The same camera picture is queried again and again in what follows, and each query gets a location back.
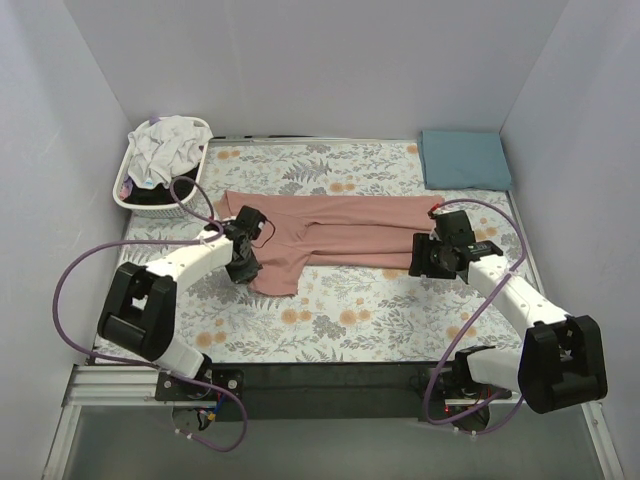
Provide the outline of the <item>white laundry basket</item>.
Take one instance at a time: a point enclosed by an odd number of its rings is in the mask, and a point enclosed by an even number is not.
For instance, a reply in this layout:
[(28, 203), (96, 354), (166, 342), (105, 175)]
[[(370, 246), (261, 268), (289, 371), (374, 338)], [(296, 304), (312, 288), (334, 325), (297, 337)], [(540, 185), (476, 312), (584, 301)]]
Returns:
[[(196, 120), (199, 123), (202, 123), (204, 125), (209, 126), (209, 124), (203, 120), (200, 119), (198, 117), (190, 117), (190, 116), (183, 116), (183, 117), (187, 117), (189, 119), (192, 120)], [(137, 129), (141, 129), (142, 127), (146, 127), (148, 125), (152, 125), (155, 122), (157, 122), (160, 119), (164, 119), (166, 117), (157, 117), (154, 119), (150, 119), (147, 120), (145, 122), (143, 122), (142, 124), (140, 124), (138, 127), (136, 127), (133, 131), (137, 130)], [(174, 203), (173, 204), (169, 204), (169, 205), (155, 205), (155, 206), (143, 206), (143, 205), (132, 205), (132, 204), (127, 204), (124, 203), (123, 201), (119, 200), (116, 195), (118, 193), (119, 188), (122, 186), (122, 184), (124, 183), (125, 180), (125, 176), (128, 175), (127, 171), (128, 171), (128, 166), (129, 166), (129, 161), (131, 159), (131, 153), (130, 150), (131, 148), (129, 147), (129, 141), (128, 141), (128, 146), (127, 149), (125, 151), (123, 160), (121, 162), (121, 165), (119, 167), (119, 171), (117, 173), (116, 176), (116, 180), (113, 186), (113, 198), (114, 201), (116, 202), (116, 204), (122, 208), (125, 208), (127, 210), (130, 210), (132, 212), (135, 212), (139, 215), (142, 216), (146, 216), (146, 217), (150, 217), (150, 218), (171, 218), (171, 217), (179, 217), (183, 214), (183, 210), (181, 209), (181, 207), (179, 206), (180, 203), (184, 203), (187, 206), (191, 206), (194, 204), (195, 202), (195, 197), (196, 197), (196, 189), (194, 186), (194, 190), (192, 191), (192, 193), (187, 196), (184, 200), (180, 200), (177, 195), (175, 194), (174, 191), (174, 186), (178, 181), (187, 181), (187, 182), (192, 182), (192, 181), (200, 181), (202, 178), (202, 175), (204, 173), (204, 166), (205, 166), (205, 160), (206, 160), (206, 155), (207, 155), (207, 150), (208, 150), (208, 144), (202, 149), (202, 158), (200, 160), (200, 164), (197, 168), (194, 168), (192, 171), (190, 171), (189, 173), (186, 173), (182, 176), (178, 176), (175, 177), (171, 183), (169, 184), (169, 190), (170, 193), (174, 199)]]

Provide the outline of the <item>floral table mat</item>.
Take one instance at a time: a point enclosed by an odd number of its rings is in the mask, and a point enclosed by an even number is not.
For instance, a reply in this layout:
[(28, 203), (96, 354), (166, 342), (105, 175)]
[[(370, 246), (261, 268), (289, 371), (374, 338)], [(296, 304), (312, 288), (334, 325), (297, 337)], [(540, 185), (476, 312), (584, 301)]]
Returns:
[[(421, 195), (417, 146), (245, 143), (209, 146), (201, 179), (226, 190), (281, 195)], [(398, 269), (307, 267), (296, 295), (259, 295), (216, 271), (178, 302), (176, 335), (217, 362), (437, 360), (461, 347), (514, 351), (520, 339), (461, 281), (417, 279)]]

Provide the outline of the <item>folded teal t shirt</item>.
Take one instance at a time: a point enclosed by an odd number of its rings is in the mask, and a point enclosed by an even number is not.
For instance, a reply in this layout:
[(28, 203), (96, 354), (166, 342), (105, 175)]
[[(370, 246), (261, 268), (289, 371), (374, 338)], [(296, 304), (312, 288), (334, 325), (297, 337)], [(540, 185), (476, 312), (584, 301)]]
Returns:
[(423, 130), (417, 145), (426, 189), (512, 189), (498, 133)]

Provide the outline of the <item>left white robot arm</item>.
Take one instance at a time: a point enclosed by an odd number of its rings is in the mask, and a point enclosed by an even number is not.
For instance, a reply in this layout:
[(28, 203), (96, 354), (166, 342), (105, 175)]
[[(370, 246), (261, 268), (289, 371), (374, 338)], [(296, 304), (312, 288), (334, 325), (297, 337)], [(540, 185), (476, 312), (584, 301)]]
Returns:
[(261, 270), (253, 250), (268, 219), (243, 206), (221, 223), (211, 222), (196, 239), (144, 265), (125, 262), (113, 277), (98, 335), (184, 378), (200, 380), (210, 359), (178, 339), (178, 297), (210, 273), (225, 269), (236, 284), (249, 284)]

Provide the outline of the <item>pink printed t shirt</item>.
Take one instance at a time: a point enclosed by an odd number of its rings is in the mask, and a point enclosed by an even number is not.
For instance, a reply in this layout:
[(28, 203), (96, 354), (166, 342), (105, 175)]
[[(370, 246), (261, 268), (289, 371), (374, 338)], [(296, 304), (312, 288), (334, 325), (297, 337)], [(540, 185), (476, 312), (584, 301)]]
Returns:
[(430, 233), (432, 207), (440, 196), (285, 196), (227, 190), (215, 203), (222, 218), (243, 206), (272, 223), (256, 250), (262, 265), (250, 288), (269, 296), (291, 296), (306, 266), (409, 268), (413, 235)]

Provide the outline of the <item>black garment in basket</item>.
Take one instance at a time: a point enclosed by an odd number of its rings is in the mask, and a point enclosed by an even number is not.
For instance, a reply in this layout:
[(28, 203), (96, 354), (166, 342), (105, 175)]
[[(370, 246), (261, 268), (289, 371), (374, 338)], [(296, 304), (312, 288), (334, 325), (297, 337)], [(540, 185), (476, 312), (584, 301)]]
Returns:
[[(187, 181), (178, 181), (174, 186), (175, 194), (180, 200), (184, 200), (193, 190), (194, 186)], [(168, 187), (159, 184), (151, 190), (142, 189), (128, 175), (125, 176), (124, 183), (119, 188), (116, 197), (124, 203), (132, 205), (155, 206), (174, 203)]]

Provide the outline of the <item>white crumpled garment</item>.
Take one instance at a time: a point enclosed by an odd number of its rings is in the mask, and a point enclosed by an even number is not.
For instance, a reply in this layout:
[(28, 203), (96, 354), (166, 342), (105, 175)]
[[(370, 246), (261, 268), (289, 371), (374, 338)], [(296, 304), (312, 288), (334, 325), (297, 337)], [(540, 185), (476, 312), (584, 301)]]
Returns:
[(128, 134), (128, 176), (145, 190), (168, 188), (178, 176), (197, 168), (202, 149), (213, 138), (209, 126), (183, 116), (160, 119)]

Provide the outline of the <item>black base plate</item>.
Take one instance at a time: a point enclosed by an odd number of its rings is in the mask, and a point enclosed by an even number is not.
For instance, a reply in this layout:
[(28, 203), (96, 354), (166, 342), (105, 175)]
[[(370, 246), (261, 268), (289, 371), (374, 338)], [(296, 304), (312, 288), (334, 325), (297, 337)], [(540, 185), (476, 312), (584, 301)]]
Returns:
[[(435, 361), (374, 363), (236, 363), (207, 368), (200, 381), (226, 388), (250, 420), (412, 418), (425, 421), (423, 397)], [(498, 387), (454, 380), (447, 365), (436, 381), (429, 415), (444, 419), (479, 405)], [(154, 399), (214, 407), (208, 390), (160, 373)]]

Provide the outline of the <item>aluminium frame rail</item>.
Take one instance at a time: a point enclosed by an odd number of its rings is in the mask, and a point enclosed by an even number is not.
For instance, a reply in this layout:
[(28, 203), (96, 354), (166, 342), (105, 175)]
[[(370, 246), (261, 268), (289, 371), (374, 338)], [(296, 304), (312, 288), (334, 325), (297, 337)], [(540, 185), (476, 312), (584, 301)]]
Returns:
[(66, 401), (83, 406), (192, 407), (155, 400), (159, 374), (144, 367), (77, 367), (71, 376)]

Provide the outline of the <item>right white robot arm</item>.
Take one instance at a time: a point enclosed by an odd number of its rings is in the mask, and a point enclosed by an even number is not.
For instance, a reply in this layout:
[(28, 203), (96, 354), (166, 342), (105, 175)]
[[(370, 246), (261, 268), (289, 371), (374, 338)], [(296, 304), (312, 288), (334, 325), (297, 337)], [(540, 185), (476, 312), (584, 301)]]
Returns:
[(608, 382), (598, 323), (571, 315), (518, 276), (499, 247), (477, 240), (465, 212), (431, 210), (429, 216), (435, 228), (414, 235), (410, 275), (462, 280), (522, 341), (517, 352), (478, 346), (445, 353), (446, 385), (517, 392), (538, 414), (604, 398)]

